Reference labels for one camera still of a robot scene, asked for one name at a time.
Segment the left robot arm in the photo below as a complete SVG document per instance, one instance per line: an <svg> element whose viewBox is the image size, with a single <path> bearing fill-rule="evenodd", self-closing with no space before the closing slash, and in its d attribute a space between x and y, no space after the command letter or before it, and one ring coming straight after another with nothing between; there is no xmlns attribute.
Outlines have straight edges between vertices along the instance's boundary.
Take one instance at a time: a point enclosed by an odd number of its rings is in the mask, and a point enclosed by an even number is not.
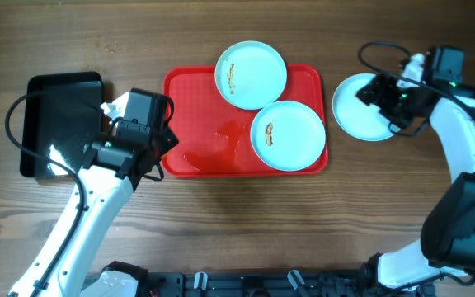
<svg viewBox="0 0 475 297"><path fill-rule="evenodd" d="M162 157L178 145L169 123L173 100L163 94L133 88L97 109L111 118L107 132L84 148L75 172L52 158L20 144L4 120L9 140L23 153L63 169L75 188L45 245L24 275L9 290L11 296L136 296L147 272L122 265L107 268L85 285L87 273L114 218Z"/></svg>

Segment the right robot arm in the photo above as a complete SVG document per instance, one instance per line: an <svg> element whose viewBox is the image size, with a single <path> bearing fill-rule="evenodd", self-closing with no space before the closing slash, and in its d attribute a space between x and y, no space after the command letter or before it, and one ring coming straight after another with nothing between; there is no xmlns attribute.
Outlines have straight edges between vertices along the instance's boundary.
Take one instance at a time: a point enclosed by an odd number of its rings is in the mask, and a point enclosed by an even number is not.
<svg viewBox="0 0 475 297"><path fill-rule="evenodd" d="M422 58L408 54L401 74L375 68L376 76L355 94L378 107L392 134L403 135L421 118L421 126L438 135L451 176L419 240L378 257L377 283L389 294L444 278L475 283L475 87L462 83L462 49L435 46Z"/></svg>

